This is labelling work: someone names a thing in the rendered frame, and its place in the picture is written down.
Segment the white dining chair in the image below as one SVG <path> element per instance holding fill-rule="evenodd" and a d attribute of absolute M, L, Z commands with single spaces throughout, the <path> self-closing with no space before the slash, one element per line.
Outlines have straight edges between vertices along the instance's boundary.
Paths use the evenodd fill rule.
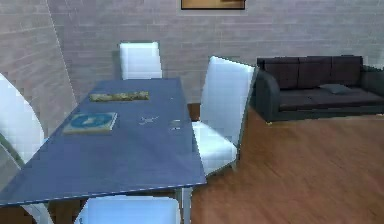
<path fill-rule="evenodd" d="M 33 108 L 0 73 L 0 192 L 45 141 Z"/>
<path fill-rule="evenodd" d="M 212 56 L 200 101 L 200 117 L 192 123 L 204 173 L 236 169 L 245 114 L 257 69 Z"/>
<path fill-rule="evenodd" d="M 162 77 L 157 42 L 122 42 L 119 50 L 123 80 Z"/>
<path fill-rule="evenodd" d="M 181 224 L 181 214 L 170 197 L 106 196 L 88 199 L 74 224 Z"/>

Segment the black sofa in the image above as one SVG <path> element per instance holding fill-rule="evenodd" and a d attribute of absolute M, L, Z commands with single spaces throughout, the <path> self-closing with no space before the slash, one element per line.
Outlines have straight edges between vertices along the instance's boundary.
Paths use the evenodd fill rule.
<path fill-rule="evenodd" d="M 361 56 L 259 58 L 257 66 L 251 106 L 267 122 L 384 114 L 384 69 Z M 323 84 L 352 92 L 332 94 Z"/>

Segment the blue dining table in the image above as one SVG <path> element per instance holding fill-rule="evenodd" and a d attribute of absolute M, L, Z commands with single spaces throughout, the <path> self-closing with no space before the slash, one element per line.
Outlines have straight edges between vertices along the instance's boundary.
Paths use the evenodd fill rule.
<path fill-rule="evenodd" d="M 113 129 L 66 135 L 57 128 L 0 192 L 0 207 L 120 195 L 170 197 L 179 203 L 181 222 L 190 224 L 192 189 L 206 177 L 180 80 L 108 80 L 93 91 L 147 91 L 149 99 L 84 99 L 74 111 L 115 112 Z M 139 125 L 141 117 L 156 116 Z"/>

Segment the olive patterned flat box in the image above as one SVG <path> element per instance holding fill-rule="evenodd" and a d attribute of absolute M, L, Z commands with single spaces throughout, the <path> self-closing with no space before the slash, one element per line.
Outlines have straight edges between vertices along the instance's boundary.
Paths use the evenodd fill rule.
<path fill-rule="evenodd" d="M 114 94 L 91 94 L 89 99 L 92 102 L 148 100 L 149 93 L 147 91 L 138 91 Z"/>

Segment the blue book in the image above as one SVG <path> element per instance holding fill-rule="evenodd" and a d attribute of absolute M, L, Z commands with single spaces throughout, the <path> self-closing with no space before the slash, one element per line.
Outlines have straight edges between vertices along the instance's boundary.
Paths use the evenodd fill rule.
<path fill-rule="evenodd" d="M 78 113 L 63 128 L 63 134 L 108 132 L 114 127 L 118 114 L 107 113 Z"/>

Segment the framed brown picture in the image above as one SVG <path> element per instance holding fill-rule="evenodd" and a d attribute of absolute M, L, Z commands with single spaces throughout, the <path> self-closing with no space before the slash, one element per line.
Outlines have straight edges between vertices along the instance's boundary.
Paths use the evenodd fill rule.
<path fill-rule="evenodd" d="M 188 9 L 234 9 L 242 10 L 245 8 L 246 0 L 181 0 L 181 8 Z"/>

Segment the dark grey cushion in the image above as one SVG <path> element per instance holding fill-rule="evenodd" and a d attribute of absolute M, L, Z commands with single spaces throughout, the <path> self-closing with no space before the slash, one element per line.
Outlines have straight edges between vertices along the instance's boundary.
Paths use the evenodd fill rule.
<path fill-rule="evenodd" d="M 341 84 L 323 84 L 320 85 L 320 88 L 332 94 L 347 94 L 352 92 L 352 89 Z"/>

